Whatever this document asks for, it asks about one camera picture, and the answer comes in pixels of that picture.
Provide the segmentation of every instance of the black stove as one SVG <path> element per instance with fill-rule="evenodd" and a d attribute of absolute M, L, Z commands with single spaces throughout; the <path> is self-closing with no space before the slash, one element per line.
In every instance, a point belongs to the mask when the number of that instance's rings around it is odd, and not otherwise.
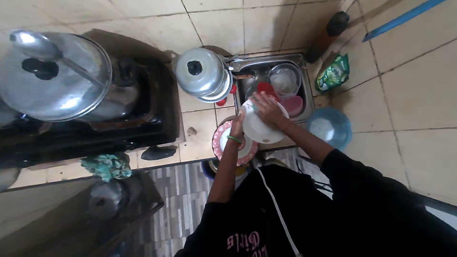
<path fill-rule="evenodd" d="M 23 116 L 0 129 L 0 166 L 20 168 L 175 142 L 179 108 L 170 71 L 155 59 L 135 59 L 141 97 L 123 120 L 45 123 Z"/>

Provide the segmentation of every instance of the kitchen sink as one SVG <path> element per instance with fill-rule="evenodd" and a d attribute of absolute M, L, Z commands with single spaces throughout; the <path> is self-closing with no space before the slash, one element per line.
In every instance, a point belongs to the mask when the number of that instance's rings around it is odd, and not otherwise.
<path fill-rule="evenodd" d="M 302 83 L 298 90 L 297 96 L 303 99 L 303 109 L 295 117 L 291 117 L 295 123 L 303 123 L 311 116 L 314 112 L 313 95 L 311 92 L 311 86 L 308 78 L 308 73 L 305 67 L 305 61 L 302 54 L 279 54 L 261 57 L 245 58 L 242 60 L 236 60 L 230 63 L 233 67 L 233 72 L 240 74 L 251 74 L 255 73 L 254 78 L 235 80 L 237 86 L 237 94 L 235 97 L 235 106 L 237 111 L 241 108 L 245 102 L 246 94 L 251 94 L 248 89 L 251 85 L 256 85 L 259 82 L 268 82 L 267 73 L 274 66 L 281 63 L 290 63 L 298 67 L 302 73 Z"/>

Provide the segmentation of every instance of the green detergent pouch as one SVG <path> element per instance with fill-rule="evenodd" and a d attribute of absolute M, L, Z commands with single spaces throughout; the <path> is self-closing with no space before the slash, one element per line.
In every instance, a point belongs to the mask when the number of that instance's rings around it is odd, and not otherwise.
<path fill-rule="evenodd" d="M 334 61 L 327 66 L 314 80 L 316 90 L 323 93 L 342 85 L 349 79 L 349 58 L 347 54 L 337 54 Z"/>

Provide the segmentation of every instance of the plate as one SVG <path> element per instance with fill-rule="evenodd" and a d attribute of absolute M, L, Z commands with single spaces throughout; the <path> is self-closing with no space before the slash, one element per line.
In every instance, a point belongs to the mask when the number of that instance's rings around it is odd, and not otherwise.
<path fill-rule="evenodd" d="M 224 152 L 225 145 L 227 144 L 227 136 L 230 135 L 232 128 L 232 121 L 229 120 L 220 125 L 213 135 L 213 152 L 215 156 L 221 160 L 222 153 Z M 238 160 L 236 166 L 247 164 L 254 157 L 255 153 L 259 149 L 259 143 L 254 142 L 252 139 L 244 135 L 243 143 L 238 147 Z"/>
<path fill-rule="evenodd" d="M 284 107 L 280 103 L 277 104 L 279 108 L 281 108 L 284 116 L 289 118 L 289 115 Z M 254 104 L 250 99 L 243 103 L 241 110 L 245 113 L 243 131 L 245 135 L 252 140 L 262 144 L 273 144 L 281 141 L 281 139 L 286 136 L 283 132 L 272 129 L 263 123 L 263 121 L 255 113 Z"/>

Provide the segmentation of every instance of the pot lid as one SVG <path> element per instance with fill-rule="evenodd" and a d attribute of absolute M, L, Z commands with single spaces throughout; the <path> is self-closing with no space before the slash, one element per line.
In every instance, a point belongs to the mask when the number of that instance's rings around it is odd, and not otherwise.
<path fill-rule="evenodd" d="M 0 61 L 0 96 L 11 108 L 43 121 L 67 121 L 90 112 L 111 84 L 108 56 L 83 37 L 42 34 L 59 47 L 64 57 L 86 69 L 105 86 L 92 84 L 60 61 L 40 61 L 11 47 Z"/>
<path fill-rule="evenodd" d="M 178 58 L 175 73 L 183 91 L 199 97 L 214 93 L 221 86 L 224 70 L 224 64 L 213 51 L 193 48 Z"/>

